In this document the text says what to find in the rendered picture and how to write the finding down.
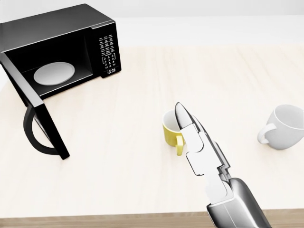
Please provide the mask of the black microwave oven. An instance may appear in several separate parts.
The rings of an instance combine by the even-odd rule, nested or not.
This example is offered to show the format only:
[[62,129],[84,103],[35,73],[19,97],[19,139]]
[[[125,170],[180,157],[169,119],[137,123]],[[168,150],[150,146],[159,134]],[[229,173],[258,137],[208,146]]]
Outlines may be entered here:
[[[115,21],[87,4],[0,23],[0,54],[42,99],[122,69]],[[54,62],[70,63],[73,76],[59,85],[37,83],[34,73]]]

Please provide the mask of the black microwave door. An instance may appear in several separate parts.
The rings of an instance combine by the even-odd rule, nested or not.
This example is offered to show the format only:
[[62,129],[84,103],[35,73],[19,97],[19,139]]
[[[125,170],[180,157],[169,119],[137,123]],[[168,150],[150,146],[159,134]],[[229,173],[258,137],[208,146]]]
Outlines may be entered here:
[[[17,70],[5,53],[0,53],[0,64],[8,75],[24,105],[27,107],[23,120],[23,129],[28,141],[41,153],[59,155],[63,160],[68,158],[70,154],[62,141],[43,100],[26,81],[19,70]],[[53,145],[52,147],[44,146],[35,138],[32,131],[32,123],[35,118],[38,120],[40,127],[44,130],[45,135]]]

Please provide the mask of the yellow mug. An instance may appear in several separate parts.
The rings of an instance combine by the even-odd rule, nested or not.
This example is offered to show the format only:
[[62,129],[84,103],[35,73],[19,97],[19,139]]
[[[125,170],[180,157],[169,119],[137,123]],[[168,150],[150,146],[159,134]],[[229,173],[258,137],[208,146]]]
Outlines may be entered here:
[[162,126],[166,143],[175,147],[176,154],[182,156],[186,143],[180,132],[174,110],[170,110],[163,115]]

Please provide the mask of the white mug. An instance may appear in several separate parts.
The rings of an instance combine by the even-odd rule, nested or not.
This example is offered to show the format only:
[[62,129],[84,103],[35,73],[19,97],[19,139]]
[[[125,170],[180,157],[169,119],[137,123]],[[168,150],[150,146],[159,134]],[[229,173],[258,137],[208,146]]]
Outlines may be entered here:
[[304,138],[304,110],[291,104],[277,106],[257,140],[276,150],[288,149]]

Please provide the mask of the white microwave turntable plate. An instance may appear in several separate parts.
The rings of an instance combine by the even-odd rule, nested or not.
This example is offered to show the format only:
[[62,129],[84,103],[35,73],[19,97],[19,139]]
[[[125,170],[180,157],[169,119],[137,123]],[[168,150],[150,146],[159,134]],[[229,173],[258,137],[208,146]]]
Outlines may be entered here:
[[43,86],[55,86],[69,80],[75,73],[75,68],[67,62],[54,62],[40,67],[34,73],[36,83]]

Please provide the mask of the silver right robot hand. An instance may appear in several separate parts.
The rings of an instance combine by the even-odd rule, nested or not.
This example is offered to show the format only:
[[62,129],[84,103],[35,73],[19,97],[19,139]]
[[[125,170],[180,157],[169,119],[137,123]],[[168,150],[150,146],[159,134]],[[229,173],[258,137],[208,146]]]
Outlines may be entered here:
[[206,180],[208,215],[216,228],[272,228],[249,187],[233,178],[219,145],[199,120],[178,102],[175,116],[188,146],[187,160],[197,176]]

